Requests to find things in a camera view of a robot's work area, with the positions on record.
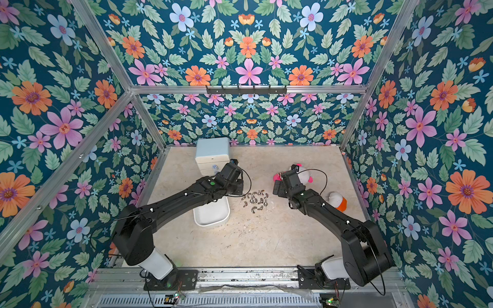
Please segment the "pale blue drawer box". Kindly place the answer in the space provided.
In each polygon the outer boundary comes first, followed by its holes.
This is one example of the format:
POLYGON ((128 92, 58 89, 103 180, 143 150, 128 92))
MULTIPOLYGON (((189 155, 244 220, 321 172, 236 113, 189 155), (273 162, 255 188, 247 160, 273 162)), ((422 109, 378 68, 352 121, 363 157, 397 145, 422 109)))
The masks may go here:
POLYGON ((214 176, 230 162, 230 141, 226 137, 199 139, 195 161, 203 176, 214 176))

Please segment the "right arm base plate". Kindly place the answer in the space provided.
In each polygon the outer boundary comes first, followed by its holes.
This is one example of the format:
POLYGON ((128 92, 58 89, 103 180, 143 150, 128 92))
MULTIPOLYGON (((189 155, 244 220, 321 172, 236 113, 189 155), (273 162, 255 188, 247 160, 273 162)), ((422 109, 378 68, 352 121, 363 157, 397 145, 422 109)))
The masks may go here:
POLYGON ((349 274, 345 271, 341 257, 330 255, 314 265, 313 268, 297 265, 299 288, 304 290, 350 289, 349 274))

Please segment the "pink white striped plush toy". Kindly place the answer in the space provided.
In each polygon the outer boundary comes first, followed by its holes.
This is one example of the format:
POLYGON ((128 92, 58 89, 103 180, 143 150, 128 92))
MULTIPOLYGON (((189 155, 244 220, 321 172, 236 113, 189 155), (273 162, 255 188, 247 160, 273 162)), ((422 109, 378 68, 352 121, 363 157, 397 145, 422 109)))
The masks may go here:
MULTIPOLYGON (((299 176, 299 180, 301 181, 302 184, 311 184, 313 183, 313 177, 302 164, 296 164, 296 166, 299 168, 299 172, 297 173, 299 176)), ((277 173, 273 176, 273 181, 281 181, 281 174, 277 173)))

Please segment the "black hook rail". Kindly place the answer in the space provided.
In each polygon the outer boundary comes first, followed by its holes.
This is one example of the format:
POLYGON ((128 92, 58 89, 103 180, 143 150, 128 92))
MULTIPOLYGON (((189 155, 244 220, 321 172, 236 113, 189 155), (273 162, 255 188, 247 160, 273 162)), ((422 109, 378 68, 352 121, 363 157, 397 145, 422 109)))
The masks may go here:
POLYGON ((258 94, 258 95, 270 95, 270 94, 287 94, 287 87, 272 87, 268 86, 206 86, 206 94, 219 94, 219 95, 243 95, 243 94, 258 94))

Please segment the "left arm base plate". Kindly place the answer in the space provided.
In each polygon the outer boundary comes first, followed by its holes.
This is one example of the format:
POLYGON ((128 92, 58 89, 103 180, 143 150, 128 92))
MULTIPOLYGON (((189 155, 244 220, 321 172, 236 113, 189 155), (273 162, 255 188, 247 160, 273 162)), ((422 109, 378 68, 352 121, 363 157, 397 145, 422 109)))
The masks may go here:
POLYGON ((145 291, 191 291, 198 282, 198 270, 173 269, 163 279, 154 277, 147 273, 145 277, 145 291))

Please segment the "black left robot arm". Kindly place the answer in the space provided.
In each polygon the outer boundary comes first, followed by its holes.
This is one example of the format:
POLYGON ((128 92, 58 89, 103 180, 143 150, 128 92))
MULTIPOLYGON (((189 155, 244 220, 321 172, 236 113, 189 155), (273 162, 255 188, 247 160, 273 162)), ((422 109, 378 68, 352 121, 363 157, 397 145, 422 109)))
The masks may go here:
POLYGON ((154 233, 190 210, 242 193, 243 183, 243 169, 232 159, 215 176, 199 178, 161 201, 139 208, 128 205, 116 219, 112 242, 129 266, 141 267, 162 280, 174 264, 155 247, 154 233))

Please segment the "white storage tray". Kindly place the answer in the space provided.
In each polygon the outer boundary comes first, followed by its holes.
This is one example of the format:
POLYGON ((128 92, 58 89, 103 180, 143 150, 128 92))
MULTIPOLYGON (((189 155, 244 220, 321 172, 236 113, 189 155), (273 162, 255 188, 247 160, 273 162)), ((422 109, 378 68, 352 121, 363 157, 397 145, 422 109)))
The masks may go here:
POLYGON ((193 209, 195 223, 203 228, 223 225, 228 222, 230 215, 231 208, 226 196, 217 201, 193 209))

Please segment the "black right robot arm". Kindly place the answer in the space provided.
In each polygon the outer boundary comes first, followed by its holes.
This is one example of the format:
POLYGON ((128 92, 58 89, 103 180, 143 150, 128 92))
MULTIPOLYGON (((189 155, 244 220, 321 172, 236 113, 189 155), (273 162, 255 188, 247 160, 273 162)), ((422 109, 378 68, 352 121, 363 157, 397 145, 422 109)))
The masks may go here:
POLYGON ((299 210, 332 232, 340 241, 342 256, 326 257, 315 265, 319 281, 350 279, 366 286, 395 266, 378 226, 370 220, 361 222, 336 207, 316 191, 307 189, 299 178, 298 165, 280 173, 273 194, 286 198, 290 209, 299 210))

